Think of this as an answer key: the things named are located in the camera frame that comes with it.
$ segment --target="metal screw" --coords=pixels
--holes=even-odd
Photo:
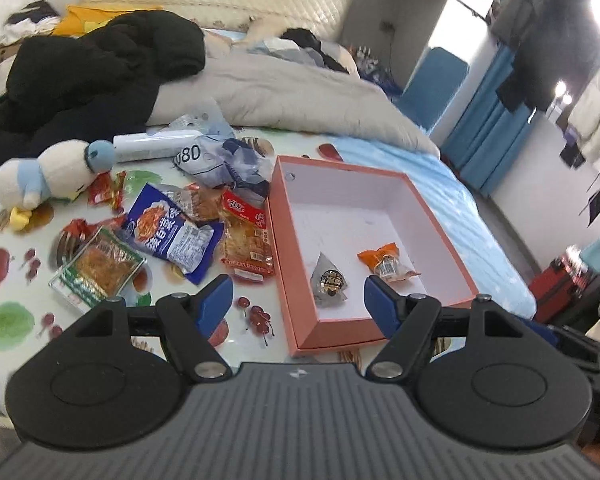
[[[203,379],[217,379],[227,373],[226,366],[216,361],[204,361],[194,368],[195,373]]]
[[[371,373],[381,379],[395,379],[403,374],[404,370],[398,363],[380,361],[371,367]]]

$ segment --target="open cardboard box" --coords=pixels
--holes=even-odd
[[[357,254],[396,242],[400,260],[420,276],[392,283],[443,306],[477,294],[474,281],[409,178],[341,162],[279,156],[269,195],[276,279],[292,355],[381,341],[363,299],[368,267]],[[344,275],[347,299],[316,307],[310,285],[320,252]]]

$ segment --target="gray ribbed panel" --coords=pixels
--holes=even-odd
[[[307,375],[290,375],[298,368]],[[194,388],[177,416],[128,446],[26,444],[0,466],[0,480],[403,478],[594,480],[600,470],[570,446],[515,456],[457,444],[401,388],[370,383],[349,364],[245,364],[226,383]]]

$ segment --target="blanket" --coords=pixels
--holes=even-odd
[[[211,97],[234,126],[381,140],[440,156],[436,145],[377,86],[273,57],[232,50],[196,76],[160,86],[148,125],[168,124]]]
[[[81,38],[26,39],[0,97],[0,165],[67,139],[142,132],[160,84],[205,66],[200,28],[138,10]]]

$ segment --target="beige blanket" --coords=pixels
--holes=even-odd
[[[147,124],[170,123],[206,97],[218,102],[233,126],[377,139],[440,156],[377,86],[324,68],[235,51],[207,58],[196,76],[162,85]]]

